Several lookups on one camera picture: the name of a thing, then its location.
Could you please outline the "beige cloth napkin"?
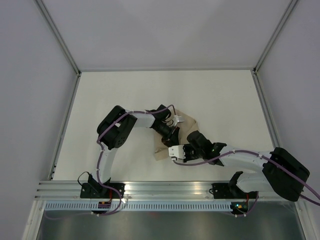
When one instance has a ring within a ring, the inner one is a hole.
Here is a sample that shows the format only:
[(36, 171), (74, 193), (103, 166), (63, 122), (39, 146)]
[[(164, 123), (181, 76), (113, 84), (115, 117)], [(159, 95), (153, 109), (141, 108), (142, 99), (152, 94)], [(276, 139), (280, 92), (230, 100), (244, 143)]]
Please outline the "beige cloth napkin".
[[(184, 119), (183, 122), (179, 122), (177, 124), (177, 126), (180, 128), (178, 133), (179, 145), (188, 144), (189, 142), (187, 141), (187, 136), (194, 131), (199, 131), (198, 122), (191, 116), (180, 111), (179, 109), (176, 109), (175, 111), (179, 117), (182, 117)], [(154, 137), (155, 160), (161, 161), (169, 158), (170, 156), (169, 156), (168, 147), (162, 143), (162, 136), (159, 133), (154, 132), (153, 137)]]

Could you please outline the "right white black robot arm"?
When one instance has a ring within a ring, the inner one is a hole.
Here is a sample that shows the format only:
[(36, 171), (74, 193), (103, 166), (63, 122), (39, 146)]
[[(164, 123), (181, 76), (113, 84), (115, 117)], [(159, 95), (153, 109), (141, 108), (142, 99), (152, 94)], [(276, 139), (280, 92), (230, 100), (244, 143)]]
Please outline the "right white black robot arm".
[(239, 168), (228, 182), (228, 192), (235, 198), (254, 192), (274, 191), (280, 197), (296, 202), (310, 171), (287, 150), (256, 152), (222, 142), (211, 142), (199, 131), (187, 136), (183, 162), (203, 159), (210, 165)]

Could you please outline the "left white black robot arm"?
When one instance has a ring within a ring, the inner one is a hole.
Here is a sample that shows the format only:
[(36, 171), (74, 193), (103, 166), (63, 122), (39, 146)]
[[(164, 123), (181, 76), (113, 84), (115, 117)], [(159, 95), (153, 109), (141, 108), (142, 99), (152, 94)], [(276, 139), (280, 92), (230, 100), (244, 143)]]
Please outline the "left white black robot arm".
[(117, 150), (126, 142), (132, 129), (153, 129), (161, 136), (161, 142), (166, 147), (179, 144), (179, 123), (184, 122), (182, 116), (177, 115), (173, 105), (160, 105), (152, 110), (126, 110), (117, 105), (103, 119), (97, 127), (97, 144), (101, 152), (92, 175), (96, 181), (91, 191), (98, 198), (104, 198), (109, 193), (111, 168)]

